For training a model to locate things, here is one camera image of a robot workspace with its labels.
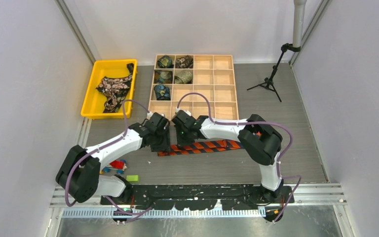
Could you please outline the orange navy striped tie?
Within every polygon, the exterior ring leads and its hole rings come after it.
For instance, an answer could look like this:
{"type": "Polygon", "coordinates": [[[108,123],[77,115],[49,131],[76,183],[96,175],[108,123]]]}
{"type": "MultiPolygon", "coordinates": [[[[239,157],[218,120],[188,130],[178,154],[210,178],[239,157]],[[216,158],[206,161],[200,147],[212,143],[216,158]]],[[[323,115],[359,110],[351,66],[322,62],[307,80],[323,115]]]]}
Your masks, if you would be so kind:
{"type": "Polygon", "coordinates": [[[238,141],[234,131],[211,133],[206,138],[190,139],[183,132],[177,131],[177,144],[170,145],[169,151],[159,151],[159,157],[214,153],[244,149],[244,145],[238,141]]]}

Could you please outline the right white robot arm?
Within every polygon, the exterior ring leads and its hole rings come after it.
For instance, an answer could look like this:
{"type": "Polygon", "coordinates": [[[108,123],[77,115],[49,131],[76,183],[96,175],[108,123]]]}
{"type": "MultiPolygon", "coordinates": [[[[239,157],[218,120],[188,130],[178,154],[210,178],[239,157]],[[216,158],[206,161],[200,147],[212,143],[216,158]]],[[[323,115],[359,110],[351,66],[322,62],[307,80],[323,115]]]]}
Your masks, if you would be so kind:
{"type": "Polygon", "coordinates": [[[277,169],[282,136],[264,119],[252,114],[248,119],[215,119],[209,116],[194,118],[180,110],[173,117],[179,146],[195,140],[226,139],[239,142],[250,158],[259,164],[262,196],[267,202],[276,202],[282,195],[283,180],[277,169]]]}

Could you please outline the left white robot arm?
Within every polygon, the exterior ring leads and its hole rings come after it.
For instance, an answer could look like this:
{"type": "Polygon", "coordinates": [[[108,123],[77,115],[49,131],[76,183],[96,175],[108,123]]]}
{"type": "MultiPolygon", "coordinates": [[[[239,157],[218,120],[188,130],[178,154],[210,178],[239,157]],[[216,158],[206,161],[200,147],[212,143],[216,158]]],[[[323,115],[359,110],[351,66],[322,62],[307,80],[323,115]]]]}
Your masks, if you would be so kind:
{"type": "Polygon", "coordinates": [[[119,175],[101,175],[111,162],[149,146],[164,150],[169,148],[170,121],[159,113],[153,113],[142,123],[129,125],[120,135],[101,144],[83,148],[70,148],[55,181],[65,189],[66,197],[72,196],[83,203],[92,196],[111,196],[119,204],[127,204],[132,197],[129,184],[119,175]]]}

